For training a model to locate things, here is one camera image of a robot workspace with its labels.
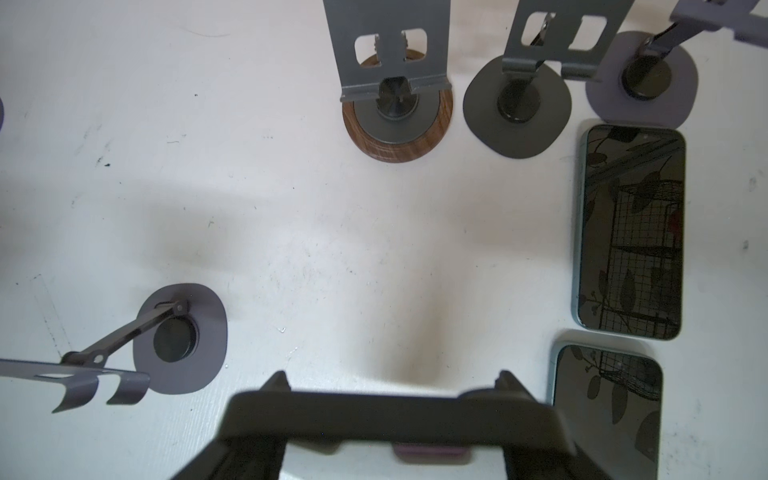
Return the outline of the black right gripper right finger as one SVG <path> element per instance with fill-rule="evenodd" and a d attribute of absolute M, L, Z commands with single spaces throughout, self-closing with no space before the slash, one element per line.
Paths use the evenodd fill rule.
<path fill-rule="evenodd" d="M 495 381 L 494 389 L 504 394 L 513 394 L 520 399 L 539 402 L 528 392 L 517 377 L 508 370 L 502 370 Z M 549 452 L 525 453 L 521 448 L 504 448 L 505 468 L 509 479 L 610 479 L 610 476 L 595 463 L 587 453 L 575 445 L 576 453 L 560 454 Z"/>

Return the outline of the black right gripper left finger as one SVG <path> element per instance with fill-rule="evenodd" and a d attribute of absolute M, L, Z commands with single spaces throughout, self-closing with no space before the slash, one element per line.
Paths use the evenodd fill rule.
<path fill-rule="evenodd" d="M 214 439 L 173 479 L 278 479 L 282 469 L 287 441 L 263 436 L 252 427 L 237 433 L 236 427 L 246 424 L 246 414 L 252 408 L 246 399 L 255 394 L 291 391 L 285 371 L 274 373 L 258 390 L 238 392 L 228 402 L 219 432 Z"/>

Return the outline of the black smartphone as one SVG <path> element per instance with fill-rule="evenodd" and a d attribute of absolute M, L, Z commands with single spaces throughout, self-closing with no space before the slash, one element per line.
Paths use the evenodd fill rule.
<path fill-rule="evenodd" d="M 291 391 L 246 399 L 241 433 L 285 440 L 375 441 L 521 448 L 574 455 L 575 443 L 551 406 L 477 390 L 459 397 Z"/>
<path fill-rule="evenodd" d="M 657 340 L 682 323 L 687 145 L 675 131 L 598 124 L 577 167 L 573 314 Z"/>

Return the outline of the wooden base phone stand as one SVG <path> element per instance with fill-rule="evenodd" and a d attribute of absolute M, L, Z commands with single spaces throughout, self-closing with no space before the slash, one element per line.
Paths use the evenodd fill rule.
<path fill-rule="evenodd" d="M 327 1 L 344 126 L 366 155 L 406 163 L 450 125 L 448 1 Z"/>

